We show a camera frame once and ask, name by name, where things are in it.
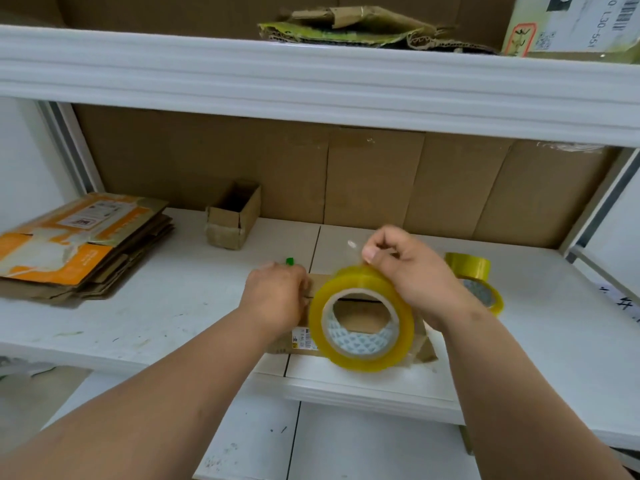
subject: clear packing tape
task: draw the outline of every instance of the clear packing tape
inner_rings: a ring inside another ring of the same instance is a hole
[[[502,311],[500,293],[486,282],[490,261],[459,253],[447,253],[445,261],[494,315]],[[386,324],[371,333],[350,331],[341,325],[335,306],[338,300],[350,296],[379,301],[388,310]],[[422,322],[413,316],[393,284],[371,266],[362,264],[341,269],[316,290],[308,314],[311,337],[322,355],[340,367],[360,372],[382,371],[415,354],[412,347],[417,321]]]

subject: barcode label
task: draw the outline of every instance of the barcode label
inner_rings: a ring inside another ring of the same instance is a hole
[[[291,345],[299,350],[318,350],[311,338],[311,331],[306,327],[297,326],[291,332]]]
[[[78,229],[92,229],[116,214],[123,216],[128,214],[133,207],[135,205],[128,202],[98,200],[58,221],[57,224]]]
[[[624,31],[624,29],[627,28],[627,24],[631,20],[631,17],[636,12],[638,4],[640,4],[640,0],[625,1],[625,4],[622,5],[622,8],[620,9],[620,14],[618,15],[611,29],[617,32]]]
[[[551,42],[556,36],[556,31],[546,31],[540,32],[538,39],[536,40],[535,50],[549,50],[551,47]]]

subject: person's right hand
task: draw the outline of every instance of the person's right hand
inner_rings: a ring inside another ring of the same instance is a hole
[[[364,245],[362,258],[388,277],[409,305],[425,312],[436,330],[442,331],[452,317],[486,310],[434,250],[398,227],[378,229]]]

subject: person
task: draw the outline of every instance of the person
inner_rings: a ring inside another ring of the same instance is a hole
[[[444,335],[482,478],[631,478],[436,252],[386,226],[362,257]],[[252,271],[237,309],[18,447],[2,478],[191,478],[265,347],[297,325],[306,286],[301,266]]]

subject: tape roll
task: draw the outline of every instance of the tape roll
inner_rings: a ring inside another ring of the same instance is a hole
[[[444,261],[449,265],[465,288],[486,306],[489,311],[498,316],[504,308],[500,293],[493,288],[487,279],[491,271],[489,259],[471,256],[471,254],[446,253]]]
[[[366,294],[382,302],[391,316],[377,333],[351,332],[333,313],[338,299],[349,294]],[[393,284],[370,266],[341,269],[316,291],[309,307],[309,330],[318,350],[345,369],[378,372],[400,362],[413,343],[411,307]]]

